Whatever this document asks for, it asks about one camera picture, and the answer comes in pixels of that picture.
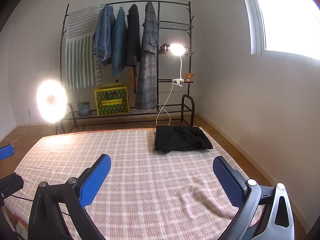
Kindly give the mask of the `blue denim jacket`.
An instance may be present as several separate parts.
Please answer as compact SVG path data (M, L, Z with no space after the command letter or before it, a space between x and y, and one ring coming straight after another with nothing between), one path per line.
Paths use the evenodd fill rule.
M110 5L105 5L98 16L93 35L94 47L92 50L92 54L103 67L111 63L112 33L115 21L113 8Z

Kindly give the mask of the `yellow green box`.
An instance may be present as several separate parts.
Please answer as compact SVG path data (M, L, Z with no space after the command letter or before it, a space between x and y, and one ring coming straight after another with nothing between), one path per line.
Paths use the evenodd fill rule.
M98 116L127 114L130 112L129 94L125 82L99 86L94 91L94 97Z

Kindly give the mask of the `teddy bear toy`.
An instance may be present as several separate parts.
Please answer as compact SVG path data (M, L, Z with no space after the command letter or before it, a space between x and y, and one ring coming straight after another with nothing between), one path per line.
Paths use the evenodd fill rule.
M184 81L187 83L193 83L193 77L194 77L193 73L185 73Z

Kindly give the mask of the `pink plaid bed cover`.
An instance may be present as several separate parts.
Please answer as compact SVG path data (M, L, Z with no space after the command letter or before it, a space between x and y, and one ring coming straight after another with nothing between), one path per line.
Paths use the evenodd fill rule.
M154 129L122 129L53 135L40 139L16 168L24 187L5 207L28 222L40 182L63 184L78 177L102 155L111 170L86 211L106 239L217 239L238 209L213 172L223 156L238 164L215 141L213 149L162 153Z

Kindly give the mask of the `window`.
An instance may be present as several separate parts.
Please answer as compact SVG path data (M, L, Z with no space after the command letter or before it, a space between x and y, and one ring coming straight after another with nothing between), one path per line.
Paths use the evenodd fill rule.
M245 0L251 53L319 66L319 7L313 0Z

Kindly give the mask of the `teal jacket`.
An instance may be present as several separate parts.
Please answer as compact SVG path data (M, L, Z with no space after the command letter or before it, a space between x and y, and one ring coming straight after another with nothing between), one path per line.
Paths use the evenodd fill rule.
M120 76L126 66L127 26L124 8L118 10L112 36L112 74Z

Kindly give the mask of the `grey plaid coat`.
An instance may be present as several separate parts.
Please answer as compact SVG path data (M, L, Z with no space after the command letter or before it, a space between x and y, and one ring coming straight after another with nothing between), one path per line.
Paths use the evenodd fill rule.
M137 82L135 108L148 110L157 106L158 22L152 2L145 6L143 38Z

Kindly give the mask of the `black garment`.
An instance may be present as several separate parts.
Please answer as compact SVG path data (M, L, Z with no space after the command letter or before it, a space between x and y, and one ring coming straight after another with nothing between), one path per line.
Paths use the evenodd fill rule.
M211 150L212 143L198 127L157 126L155 150L163 153L171 151Z

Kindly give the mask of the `potted plant teal pot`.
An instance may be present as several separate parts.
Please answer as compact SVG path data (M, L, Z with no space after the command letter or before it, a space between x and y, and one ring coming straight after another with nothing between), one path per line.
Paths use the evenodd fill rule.
M76 102L79 115L80 116L87 116L90 113L90 103L87 101L81 101L80 99Z

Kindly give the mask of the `black hanging jacket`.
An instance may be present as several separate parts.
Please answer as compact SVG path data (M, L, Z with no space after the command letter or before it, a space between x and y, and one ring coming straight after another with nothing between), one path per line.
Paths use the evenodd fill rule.
M126 65L137 67L140 58L140 21L136 4L131 5L127 15Z

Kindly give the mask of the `striped green white rug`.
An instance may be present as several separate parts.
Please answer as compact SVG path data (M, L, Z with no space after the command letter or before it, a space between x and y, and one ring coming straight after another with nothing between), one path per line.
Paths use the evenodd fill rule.
M65 35L65 77L68 90L102 84L102 70L92 54L93 34L104 5L95 5L68 14Z

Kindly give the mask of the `white clip lamp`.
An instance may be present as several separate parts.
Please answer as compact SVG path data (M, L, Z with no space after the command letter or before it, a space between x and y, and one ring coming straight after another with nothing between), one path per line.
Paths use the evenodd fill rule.
M165 103L162 106L160 106L159 104L157 105L158 107L160 107L160 110L158 111L158 114L156 117L156 126L158 125L158 118L159 118L159 115L161 114L162 111L165 111L165 113L168 115L168 117L169 117L168 126L170 125L171 115L165 109L165 106L171 97L174 86L183 87L182 83L184 83L184 79L182 78L182 64L183 64L182 56L185 54L186 48L179 43L173 43L170 46L165 47L164 52L165 53L172 53L172 55L175 55L180 59L180 71L179 71L179 77L171 80L171 90L168 94L168 97L167 97Z

